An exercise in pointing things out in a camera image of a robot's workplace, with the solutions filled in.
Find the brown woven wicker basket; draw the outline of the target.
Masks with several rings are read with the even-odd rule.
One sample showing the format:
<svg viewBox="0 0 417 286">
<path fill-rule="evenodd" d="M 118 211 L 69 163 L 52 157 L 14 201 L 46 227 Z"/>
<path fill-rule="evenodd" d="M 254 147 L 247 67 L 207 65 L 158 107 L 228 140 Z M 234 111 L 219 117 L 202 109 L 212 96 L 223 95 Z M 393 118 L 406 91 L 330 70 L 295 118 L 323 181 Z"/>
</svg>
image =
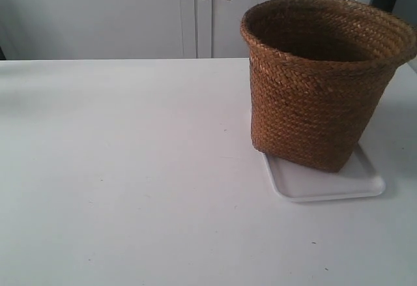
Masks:
<svg viewBox="0 0 417 286">
<path fill-rule="evenodd" d="M 306 167 L 346 164 L 416 28 L 355 0 L 269 0 L 240 23 L 255 149 Z"/>
</svg>

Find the white rectangular plastic tray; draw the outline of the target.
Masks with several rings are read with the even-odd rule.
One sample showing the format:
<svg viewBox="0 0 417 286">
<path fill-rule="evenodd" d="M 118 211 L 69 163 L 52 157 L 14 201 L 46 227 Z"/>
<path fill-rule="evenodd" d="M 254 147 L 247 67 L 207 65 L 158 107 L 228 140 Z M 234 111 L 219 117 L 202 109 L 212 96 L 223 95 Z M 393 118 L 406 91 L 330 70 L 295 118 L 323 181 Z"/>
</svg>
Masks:
<svg viewBox="0 0 417 286">
<path fill-rule="evenodd" d="M 327 173 L 262 154 L 274 191 L 294 203 L 359 199 L 382 195 L 386 181 L 358 144 L 337 173 Z"/>
</svg>

